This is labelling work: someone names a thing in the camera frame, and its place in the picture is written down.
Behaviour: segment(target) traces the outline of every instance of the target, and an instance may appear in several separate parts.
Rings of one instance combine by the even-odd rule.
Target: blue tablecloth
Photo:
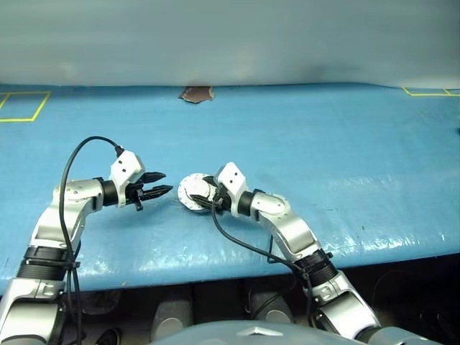
[[[112,206],[88,217],[84,290],[287,272],[179,203],[183,177],[228,161],[250,188],[284,195],[339,267],[460,251],[459,97],[357,84],[215,88],[198,105],[178,99],[179,88],[0,86],[10,91],[52,93],[35,121],[0,122],[0,294],[69,154],[93,134],[136,152],[175,189],[142,212]],[[0,119],[33,116],[44,95],[10,95]],[[70,178],[107,178],[113,161],[110,146],[91,143]],[[268,233],[249,220],[221,222],[267,248]]]

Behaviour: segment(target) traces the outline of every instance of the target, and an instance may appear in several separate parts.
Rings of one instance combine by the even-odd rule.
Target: black wire
[[[73,254],[72,250],[72,243],[70,242],[70,237],[69,233],[67,230],[67,226],[65,225],[65,220],[64,220],[64,194],[65,194],[65,184],[67,183],[70,167],[72,166],[72,163],[77,156],[78,152],[81,150],[85,144],[92,140],[102,140],[104,142],[108,142],[112,146],[115,147],[115,149],[119,148],[120,146],[115,143],[113,140],[110,140],[105,137],[99,137],[99,136],[93,136],[93,137],[88,137],[84,139],[78,146],[73,150],[72,154],[70,155],[67,164],[65,165],[63,176],[60,181],[60,189],[59,189],[59,222],[60,222],[60,227],[63,231],[63,236],[64,236],[64,241],[65,241],[65,246],[67,248],[67,261],[74,263],[75,262],[75,255]],[[82,326],[81,326],[81,296],[80,296],[80,284],[78,282],[78,275],[77,275],[77,269],[76,267],[71,267],[68,272],[68,282],[70,281],[70,276],[73,276],[73,285],[75,289],[75,301],[76,301],[76,322],[77,322],[77,339],[75,343],[72,344],[77,344],[81,345],[82,341]],[[70,285],[68,284],[67,286],[67,294],[70,294]]]
[[[295,263],[292,263],[292,262],[289,262],[289,261],[287,261],[285,259],[282,259],[282,258],[280,258],[277,255],[274,255],[272,253],[266,252],[263,249],[253,247],[251,244],[243,242],[243,241],[237,239],[236,237],[233,237],[229,233],[227,233],[222,228],[222,226],[220,225],[219,221],[217,220],[217,215],[216,215],[216,200],[221,196],[221,193],[223,192],[223,190],[224,190],[224,186],[222,184],[220,184],[217,187],[216,194],[215,194],[215,196],[213,198],[213,201],[211,203],[211,217],[213,219],[214,225],[216,226],[216,228],[219,230],[219,232],[222,235],[224,235],[227,239],[229,239],[233,243],[238,244],[239,246],[244,247],[246,249],[249,249],[249,250],[251,250],[253,252],[256,252],[256,253],[258,253],[260,255],[263,255],[263,256],[265,256],[267,258],[270,258],[274,262],[279,262],[280,264],[284,264],[284,265],[288,266],[292,271],[294,271],[294,273],[300,274],[300,276],[306,281],[307,289],[308,289],[308,291],[307,291],[307,312],[306,312],[307,313],[307,319],[308,319],[308,325],[310,327],[314,327],[315,323],[312,322],[312,313],[311,313],[311,306],[313,304],[313,288],[311,286],[310,276],[299,265],[297,265]]]
[[[293,284],[289,287],[289,289],[287,289],[283,293],[276,293],[271,298],[266,300],[260,307],[258,307],[258,309],[256,309],[256,311],[254,312],[254,315],[252,316],[252,318],[255,319],[260,314],[260,312],[263,311],[270,303],[272,303],[275,300],[277,300],[278,298],[280,298],[282,296],[285,296],[288,293],[290,293],[292,290],[294,290],[296,285],[297,285],[297,276],[295,274],[293,274]]]

